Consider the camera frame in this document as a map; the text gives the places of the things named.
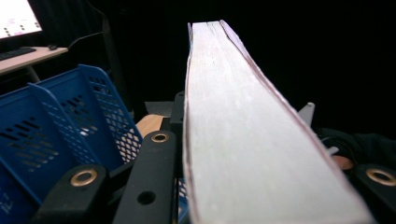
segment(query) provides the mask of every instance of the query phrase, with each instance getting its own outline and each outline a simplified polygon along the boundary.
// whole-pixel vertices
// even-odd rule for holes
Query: monitor screen
[[[0,0],[0,39],[40,31],[28,0]]]

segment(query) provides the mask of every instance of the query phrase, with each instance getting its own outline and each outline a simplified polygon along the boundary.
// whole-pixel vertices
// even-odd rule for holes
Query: brass grommet
[[[78,179],[82,175],[86,175],[86,174],[88,174],[90,176],[88,178]],[[97,176],[98,176],[98,173],[93,169],[83,170],[83,171],[80,171],[80,172],[76,173],[75,175],[73,175],[73,177],[70,179],[70,183],[74,187],[86,186],[86,185],[91,184],[93,182],[93,180],[96,179]]]
[[[165,133],[157,133],[151,136],[151,140],[156,143],[166,142],[169,136]]]
[[[396,186],[396,178],[388,172],[385,172],[380,169],[372,168],[366,170],[366,174],[377,183],[391,187]],[[380,178],[377,176],[377,174],[384,175],[387,179]]]

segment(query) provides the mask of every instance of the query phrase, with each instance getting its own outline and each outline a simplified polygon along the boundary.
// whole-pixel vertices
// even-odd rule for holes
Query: blue plastic crate
[[[134,160],[143,140],[107,74],[88,65],[0,96],[0,114],[0,162],[37,204],[69,169],[99,163],[111,171]]]
[[[0,164],[0,223],[21,223],[30,218],[36,209],[37,204]]]
[[[189,213],[189,196],[184,178],[178,180],[178,220],[181,221]]]

